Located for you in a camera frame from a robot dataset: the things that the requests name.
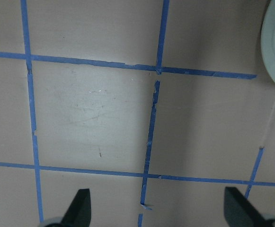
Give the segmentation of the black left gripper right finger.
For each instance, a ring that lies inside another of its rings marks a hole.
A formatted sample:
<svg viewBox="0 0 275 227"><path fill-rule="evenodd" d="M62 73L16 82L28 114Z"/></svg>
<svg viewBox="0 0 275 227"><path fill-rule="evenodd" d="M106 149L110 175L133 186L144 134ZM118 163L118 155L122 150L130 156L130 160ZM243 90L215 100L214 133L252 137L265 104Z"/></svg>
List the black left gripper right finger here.
<svg viewBox="0 0 275 227"><path fill-rule="evenodd" d="M224 218L230 227L269 227L270 223L236 187L225 187Z"/></svg>

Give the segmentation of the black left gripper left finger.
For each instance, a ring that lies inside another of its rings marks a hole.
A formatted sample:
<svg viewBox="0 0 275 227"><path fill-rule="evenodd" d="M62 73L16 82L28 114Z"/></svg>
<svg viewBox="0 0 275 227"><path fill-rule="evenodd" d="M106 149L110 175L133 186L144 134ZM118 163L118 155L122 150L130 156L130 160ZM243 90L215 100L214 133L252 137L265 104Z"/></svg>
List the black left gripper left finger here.
<svg viewBox="0 0 275 227"><path fill-rule="evenodd" d="M90 190L79 189L63 216L62 227L90 226Z"/></svg>

